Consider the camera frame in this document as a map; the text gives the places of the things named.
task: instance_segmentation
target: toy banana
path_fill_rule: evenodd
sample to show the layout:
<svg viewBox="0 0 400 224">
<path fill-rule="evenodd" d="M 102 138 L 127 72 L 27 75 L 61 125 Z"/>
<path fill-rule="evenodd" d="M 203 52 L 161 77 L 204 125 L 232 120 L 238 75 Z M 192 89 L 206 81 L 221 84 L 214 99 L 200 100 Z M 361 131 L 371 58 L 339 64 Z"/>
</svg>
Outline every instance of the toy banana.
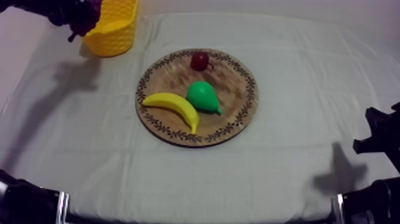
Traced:
<svg viewBox="0 0 400 224">
<path fill-rule="evenodd" d="M 196 134 L 200 119 L 199 114 L 183 97 L 176 94 L 161 92 L 146 97 L 142 104 L 144 106 L 167 108 L 178 112 L 192 128 L 192 134 Z"/>
</svg>

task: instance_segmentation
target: floral border pattern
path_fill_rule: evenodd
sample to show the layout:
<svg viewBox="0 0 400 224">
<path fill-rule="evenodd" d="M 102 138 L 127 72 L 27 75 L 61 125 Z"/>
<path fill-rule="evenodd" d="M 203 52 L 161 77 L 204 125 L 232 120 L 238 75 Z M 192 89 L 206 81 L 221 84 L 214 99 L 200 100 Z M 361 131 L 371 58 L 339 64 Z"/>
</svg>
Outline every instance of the floral border pattern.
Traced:
<svg viewBox="0 0 400 224">
<path fill-rule="evenodd" d="M 199 51 L 206 52 L 210 58 L 213 58 L 215 60 L 227 62 L 228 65 L 232 66 L 233 69 L 237 71 L 240 74 L 240 76 L 242 76 L 245 79 L 247 83 L 246 102 L 244 103 L 243 107 L 239 110 L 237 115 L 235 115 L 234 122 L 226 124 L 225 127 L 219 128 L 213 134 L 209 134 L 205 137 L 189 134 L 181 130 L 178 131 L 171 130 L 170 127 L 164 125 L 162 121 L 156 119 L 153 115 L 148 113 L 148 110 L 145 107 L 142 106 L 142 101 L 147 97 L 144 91 L 147 88 L 147 83 L 150 81 L 150 77 L 154 73 L 154 71 L 158 70 L 159 68 L 161 68 L 166 64 L 171 63 L 176 58 L 191 57 L 193 54 Z M 246 71 L 246 69 L 244 69 L 236 60 L 231 58 L 229 55 L 224 53 L 209 52 L 207 50 L 205 51 L 201 49 L 188 49 L 172 53 L 169 56 L 164 57 L 163 59 L 157 61 L 156 63 L 153 64 L 153 66 L 147 69 L 147 71 L 142 76 L 137 86 L 136 101 L 140 105 L 139 112 L 141 114 L 144 114 L 143 118 L 148 123 L 153 125 L 153 127 L 156 128 L 157 131 L 166 133 L 170 137 L 170 139 L 179 139 L 181 141 L 190 141 L 192 143 L 198 143 L 198 142 L 211 143 L 217 141 L 218 138 L 220 138 L 221 136 L 230 134 L 231 132 L 233 132 L 233 129 L 235 127 L 243 125 L 244 118 L 248 116 L 249 110 L 254 106 L 253 100 L 256 99 L 255 91 L 256 91 L 256 83 L 253 77 Z"/>
</svg>

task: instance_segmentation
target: pear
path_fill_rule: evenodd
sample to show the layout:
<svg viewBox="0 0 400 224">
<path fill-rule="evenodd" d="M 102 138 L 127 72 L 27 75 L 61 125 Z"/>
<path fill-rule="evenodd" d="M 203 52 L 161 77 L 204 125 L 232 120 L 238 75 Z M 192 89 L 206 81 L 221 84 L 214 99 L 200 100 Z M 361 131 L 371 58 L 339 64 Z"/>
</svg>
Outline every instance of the pear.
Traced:
<svg viewBox="0 0 400 224">
<path fill-rule="evenodd" d="M 214 88 L 204 81 L 193 82 L 186 99 L 197 109 L 222 114 Z"/>
</svg>

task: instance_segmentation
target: wooden plate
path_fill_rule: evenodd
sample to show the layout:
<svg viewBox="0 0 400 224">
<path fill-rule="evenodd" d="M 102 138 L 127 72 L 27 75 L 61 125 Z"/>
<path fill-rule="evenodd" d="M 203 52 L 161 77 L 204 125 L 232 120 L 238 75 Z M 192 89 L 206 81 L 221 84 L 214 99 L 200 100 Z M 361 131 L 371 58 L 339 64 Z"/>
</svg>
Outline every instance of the wooden plate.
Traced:
<svg viewBox="0 0 400 224">
<path fill-rule="evenodd" d="M 214 68 L 202 72 L 190 68 L 192 55 L 199 51 L 208 54 Z M 158 92 L 186 98 L 190 84 L 199 80 L 214 87 L 223 113 L 199 113 L 196 135 L 190 134 L 178 114 L 142 106 L 147 96 Z M 251 72 L 229 54 L 213 49 L 185 49 L 159 59 L 147 69 L 136 91 L 136 111 L 142 123 L 157 137 L 184 147 L 205 147 L 234 137 L 250 123 L 257 105 L 257 84 Z"/>
</svg>

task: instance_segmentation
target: yellow basket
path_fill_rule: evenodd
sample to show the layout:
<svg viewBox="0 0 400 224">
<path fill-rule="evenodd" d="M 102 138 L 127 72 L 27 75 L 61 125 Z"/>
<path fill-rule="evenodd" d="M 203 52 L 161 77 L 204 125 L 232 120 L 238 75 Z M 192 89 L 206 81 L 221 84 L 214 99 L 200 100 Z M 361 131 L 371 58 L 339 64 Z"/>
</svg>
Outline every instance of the yellow basket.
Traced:
<svg viewBox="0 0 400 224">
<path fill-rule="evenodd" d="M 128 51 L 133 44 L 139 0 L 103 0 L 96 27 L 83 42 L 96 55 L 111 57 Z"/>
</svg>

